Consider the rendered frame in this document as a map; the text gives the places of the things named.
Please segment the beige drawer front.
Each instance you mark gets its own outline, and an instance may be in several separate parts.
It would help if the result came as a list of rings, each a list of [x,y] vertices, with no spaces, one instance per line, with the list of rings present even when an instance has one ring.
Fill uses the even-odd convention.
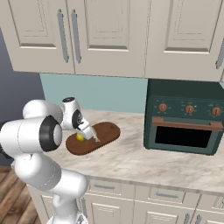
[[[224,213],[224,196],[202,195],[199,207],[207,211]]]
[[[115,186],[114,190],[94,187],[94,184],[104,186]],[[106,181],[101,179],[90,179],[87,193],[102,195],[106,197],[133,200],[135,198],[135,186],[122,182]]]
[[[195,208],[200,199],[200,194],[138,185],[136,187],[136,199],[144,202]]]

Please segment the beige base cupboard door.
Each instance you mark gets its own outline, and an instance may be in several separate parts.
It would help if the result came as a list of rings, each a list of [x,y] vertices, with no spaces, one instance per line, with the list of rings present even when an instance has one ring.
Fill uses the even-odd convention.
[[[53,216],[53,196],[47,192],[37,192],[35,207],[42,224],[46,224]]]
[[[224,224],[224,213],[208,212],[199,209],[195,211],[191,224],[195,224],[199,214],[201,216],[200,224]]]
[[[186,214],[190,214],[190,224],[193,213],[190,208],[136,201],[133,224],[184,224]]]
[[[87,193],[87,220],[89,224],[132,224],[134,200],[118,199]]]

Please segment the grey fish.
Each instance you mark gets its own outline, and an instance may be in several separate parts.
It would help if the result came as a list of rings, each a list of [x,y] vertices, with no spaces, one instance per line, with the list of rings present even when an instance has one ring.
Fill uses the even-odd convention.
[[[92,135],[93,135],[94,140],[96,142],[100,142],[101,140],[98,138],[97,133],[96,133],[94,127],[90,125],[89,128],[90,128],[90,130],[92,132]]]

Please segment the toaster oven glass door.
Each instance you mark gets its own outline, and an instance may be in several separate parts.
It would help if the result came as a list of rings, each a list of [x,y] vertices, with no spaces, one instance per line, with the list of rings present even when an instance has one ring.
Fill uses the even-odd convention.
[[[180,151],[204,155],[214,155],[216,153],[221,142],[224,126],[223,131],[153,126],[153,117],[162,117],[165,122],[175,123],[222,123],[222,121],[209,121],[167,116],[148,116],[144,119],[143,133],[143,146],[146,149]]]

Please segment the dark green toaster oven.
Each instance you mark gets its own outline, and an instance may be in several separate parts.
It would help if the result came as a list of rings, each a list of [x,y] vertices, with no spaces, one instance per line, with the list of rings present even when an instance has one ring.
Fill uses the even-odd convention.
[[[160,103],[167,105],[165,112],[159,111]],[[192,114],[186,113],[187,105],[194,106]],[[214,107],[220,115],[212,115]],[[149,79],[144,119],[148,116],[222,121],[224,126],[224,87],[211,81]]]

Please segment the beige wall cupboard door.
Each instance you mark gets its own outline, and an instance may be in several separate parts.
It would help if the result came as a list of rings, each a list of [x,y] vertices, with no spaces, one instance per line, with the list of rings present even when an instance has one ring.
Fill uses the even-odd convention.
[[[57,12],[62,10],[69,60],[63,59]],[[74,72],[66,0],[0,0],[0,27],[15,71]]]
[[[67,0],[77,74],[143,77],[149,0]],[[81,62],[74,48],[76,10]]]
[[[220,81],[224,0],[150,0],[145,76]]]

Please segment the brown wooden cutting board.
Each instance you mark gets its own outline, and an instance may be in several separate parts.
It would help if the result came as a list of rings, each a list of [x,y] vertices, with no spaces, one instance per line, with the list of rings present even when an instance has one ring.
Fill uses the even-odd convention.
[[[92,137],[89,140],[80,141],[76,134],[72,134],[66,140],[66,148],[74,155],[82,156],[95,151],[102,146],[115,141],[120,136],[120,129],[112,122],[99,122],[94,125],[97,137],[100,139],[96,142]]]

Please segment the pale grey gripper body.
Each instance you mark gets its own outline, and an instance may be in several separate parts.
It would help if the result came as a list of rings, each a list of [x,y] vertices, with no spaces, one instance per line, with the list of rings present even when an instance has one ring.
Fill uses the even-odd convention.
[[[82,135],[85,139],[90,139],[92,137],[92,130],[89,125],[82,124],[76,128],[76,132]]]

